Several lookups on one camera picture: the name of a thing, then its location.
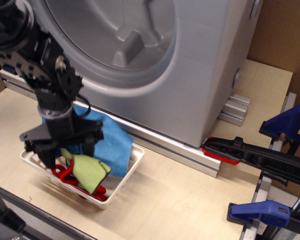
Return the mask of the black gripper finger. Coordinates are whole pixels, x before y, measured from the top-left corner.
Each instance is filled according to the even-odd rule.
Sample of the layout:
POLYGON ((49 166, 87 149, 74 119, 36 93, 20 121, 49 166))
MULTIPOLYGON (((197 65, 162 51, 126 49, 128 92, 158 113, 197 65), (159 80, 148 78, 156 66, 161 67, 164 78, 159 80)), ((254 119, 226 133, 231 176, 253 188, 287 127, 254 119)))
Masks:
POLYGON ((95 144, 95 138, 93 136, 85 138, 84 142, 82 143, 83 155, 93 157, 95 153, 95 144))
POLYGON ((38 144, 35 147, 35 151, 39 159, 49 169, 56 168, 56 157, 55 157, 55 145, 38 144))

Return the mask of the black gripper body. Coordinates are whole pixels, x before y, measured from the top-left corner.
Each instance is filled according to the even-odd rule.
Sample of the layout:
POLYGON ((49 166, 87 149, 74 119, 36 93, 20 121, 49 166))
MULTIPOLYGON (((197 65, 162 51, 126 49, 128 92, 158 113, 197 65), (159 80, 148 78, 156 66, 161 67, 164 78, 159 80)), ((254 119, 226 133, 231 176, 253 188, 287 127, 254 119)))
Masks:
POLYGON ((45 119, 44 122, 24 133, 19 138, 25 148, 36 152, 36 145, 54 145, 57 148, 80 145, 87 137, 94 137, 95 143, 103 139, 103 123, 86 120, 72 113, 65 118, 45 119))

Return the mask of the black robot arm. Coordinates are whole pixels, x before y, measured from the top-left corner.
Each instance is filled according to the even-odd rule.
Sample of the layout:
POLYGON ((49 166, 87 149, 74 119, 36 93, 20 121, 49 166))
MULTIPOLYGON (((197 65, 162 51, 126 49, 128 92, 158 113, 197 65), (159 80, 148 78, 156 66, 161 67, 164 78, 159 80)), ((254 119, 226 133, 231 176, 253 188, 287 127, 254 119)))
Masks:
POLYGON ((54 169, 55 151, 80 145, 93 156, 103 138, 100 121, 86 120, 74 111, 74 100, 83 87, 62 47, 42 31, 30 4, 24 0, 0 0, 0 62, 13 67, 33 90, 44 122, 20 135, 27 152, 54 169))

